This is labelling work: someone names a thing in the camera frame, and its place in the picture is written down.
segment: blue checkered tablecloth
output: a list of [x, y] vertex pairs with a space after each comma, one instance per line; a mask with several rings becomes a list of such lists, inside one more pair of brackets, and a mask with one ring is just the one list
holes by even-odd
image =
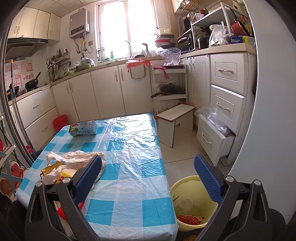
[[151, 114], [97, 121], [97, 135], [72, 137], [65, 126], [46, 146], [16, 196], [28, 207], [49, 151], [105, 153], [106, 169], [82, 209], [102, 240], [175, 240], [176, 217]]

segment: ceiling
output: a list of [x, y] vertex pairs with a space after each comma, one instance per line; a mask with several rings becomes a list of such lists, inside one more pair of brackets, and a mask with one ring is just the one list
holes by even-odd
[[26, 6], [62, 17], [82, 6], [98, 0], [30, 0]]

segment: red trash bin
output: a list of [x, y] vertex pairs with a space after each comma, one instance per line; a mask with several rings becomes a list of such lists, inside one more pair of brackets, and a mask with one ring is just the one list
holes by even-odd
[[68, 119], [66, 115], [61, 115], [54, 119], [53, 125], [56, 131], [60, 131], [64, 126], [68, 125]]

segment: blue gripper pad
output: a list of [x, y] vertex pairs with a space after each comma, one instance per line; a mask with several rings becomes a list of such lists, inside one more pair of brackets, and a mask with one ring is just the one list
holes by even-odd
[[80, 202], [84, 202], [89, 191], [91, 190], [92, 185], [94, 184], [96, 178], [98, 177], [102, 169], [102, 159], [99, 156], [96, 156], [94, 160], [89, 163], [85, 168], [79, 169], [75, 175], [84, 171], [81, 178], [77, 181], [75, 180], [75, 175], [73, 176], [73, 201], [76, 205]]
[[200, 155], [196, 155], [194, 158], [194, 168], [212, 201], [218, 204], [222, 203], [224, 199], [222, 196], [222, 186]]

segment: white stool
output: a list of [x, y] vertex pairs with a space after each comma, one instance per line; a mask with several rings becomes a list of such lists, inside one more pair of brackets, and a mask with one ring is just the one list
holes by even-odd
[[180, 104], [157, 115], [158, 140], [169, 147], [174, 145], [175, 125], [193, 131], [194, 106]]

